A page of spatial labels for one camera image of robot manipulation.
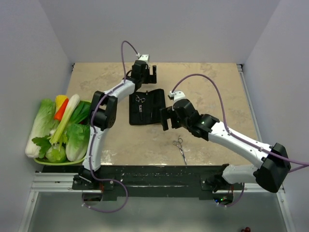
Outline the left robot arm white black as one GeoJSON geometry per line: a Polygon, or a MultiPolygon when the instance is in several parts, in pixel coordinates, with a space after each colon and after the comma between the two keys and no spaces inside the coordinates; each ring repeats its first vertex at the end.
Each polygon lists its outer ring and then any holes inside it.
{"type": "Polygon", "coordinates": [[[125,73],[123,80],[104,92],[96,91],[90,104],[90,139],[85,159],[77,175],[75,184],[84,184],[88,189],[96,189],[100,178],[95,175],[101,167],[101,154],[107,133],[116,120],[117,105],[125,97],[136,92],[142,84],[155,84],[156,66],[149,65],[149,55],[141,55],[133,64],[130,76],[125,73]]]}

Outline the silver scissors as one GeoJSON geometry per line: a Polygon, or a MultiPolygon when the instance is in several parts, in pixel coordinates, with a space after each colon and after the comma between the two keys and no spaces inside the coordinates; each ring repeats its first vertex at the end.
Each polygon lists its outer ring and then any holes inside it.
{"type": "Polygon", "coordinates": [[[142,104],[145,102],[145,98],[136,95],[135,101],[138,103],[139,106],[140,121],[143,121],[142,104]]]}
{"type": "Polygon", "coordinates": [[[183,146],[182,146],[183,139],[179,136],[178,139],[174,140],[172,143],[173,143],[174,146],[176,146],[179,149],[181,156],[183,158],[183,161],[184,161],[185,165],[187,166],[187,160],[186,160],[186,157],[184,155],[183,146]]]}

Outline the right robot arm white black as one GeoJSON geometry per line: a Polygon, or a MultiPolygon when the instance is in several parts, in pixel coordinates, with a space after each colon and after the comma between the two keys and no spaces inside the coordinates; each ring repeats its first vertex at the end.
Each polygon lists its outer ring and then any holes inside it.
{"type": "Polygon", "coordinates": [[[194,137],[222,145],[250,162],[249,165],[227,165],[215,178],[215,184],[221,190],[235,183],[257,183],[263,189],[276,193],[291,169],[283,145],[268,145],[235,130],[227,130],[219,119],[200,114],[188,99],[160,109],[160,116],[163,130],[168,130],[167,120],[170,119],[172,128],[183,127],[194,137]]]}

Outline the black zip tool case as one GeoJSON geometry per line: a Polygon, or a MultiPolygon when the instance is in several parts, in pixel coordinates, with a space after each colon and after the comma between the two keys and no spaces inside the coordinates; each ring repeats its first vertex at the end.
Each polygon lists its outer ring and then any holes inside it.
{"type": "Polygon", "coordinates": [[[160,109],[165,107],[165,92],[163,89],[135,92],[129,95],[129,124],[139,126],[161,123],[160,109]],[[142,104],[143,121],[140,121],[139,106],[135,101],[136,95],[145,98],[145,102],[142,104]]]}

